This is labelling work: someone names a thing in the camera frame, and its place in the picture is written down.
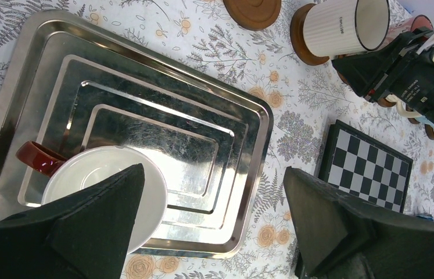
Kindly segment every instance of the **red mug handle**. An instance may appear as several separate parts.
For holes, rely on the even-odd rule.
[[[15,156],[29,167],[48,177],[51,177],[67,160],[35,141],[27,141],[18,149]]]

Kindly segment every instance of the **black and white checkered board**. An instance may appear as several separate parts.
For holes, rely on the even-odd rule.
[[[361,199],[403,212],[412,162],[337,120],[329,131],[320,178]]]

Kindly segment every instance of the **chessboard border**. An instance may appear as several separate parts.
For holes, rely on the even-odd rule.
[[[408,163],[408,173],[407,173],[407,179],[405,181],[405,187],[403,189],[403,198],[401,199],[401,205],[400,205],[400,213],[403,213],[403,210],[405,208],[405,200],[407,198],[407,191],[408,191],[408,185],[410,183],[410,174],[412,171],[413,166],[413,160],[409,158],[408,156],[394,150],[393,148],[379,142],[378,140],[369,137],[368,135],[362,133],[361,131],[355,129],[354,127],[340,121],[336,120],[335,124],[331,124],[328,131],[328,138],[325,144],[325,150],[323,153],[320,171],[318,174],[318,178],[328,182],[329,173],[331,171],[331,166],[333,164],[333,157],[335,156],[335,147],[336,142],[338,141],[338,135],[340,133],[340,130],[344,130],[345,132],[349,133],[350,135],[353,135],[371,145],[373,145],[376,148],[379,148],[383,151],[385,151],[388,154],[391,154],[398,159]]]

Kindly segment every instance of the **rectangular tray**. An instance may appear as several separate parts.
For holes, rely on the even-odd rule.
[[[40,206],[48,179],[15,158],[134,148],[168,188],[138,253],[226,258],[243,242],[273,117],[260,99],[61,11],[24,24],[0,93],[0,220]]]

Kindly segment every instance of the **tablecloth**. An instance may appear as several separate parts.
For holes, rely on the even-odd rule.
[[[390,1],[392,23],[410,17]],[[405,213],[434,212],[434,141],[422,126],[357,97],[331,63],[311,67],[295,55],[289,24],[307,3],[282,0],[278,20],[254,32],[240,28],[222,0],[0,0],[0,87],[26,18],[61,9],[272,107],[274,128],[243,248],[227,260],[128,255],[122,278],[289,278],[297,240],[282,184],[285,167],[315,173],[336,119],[414,159]]]

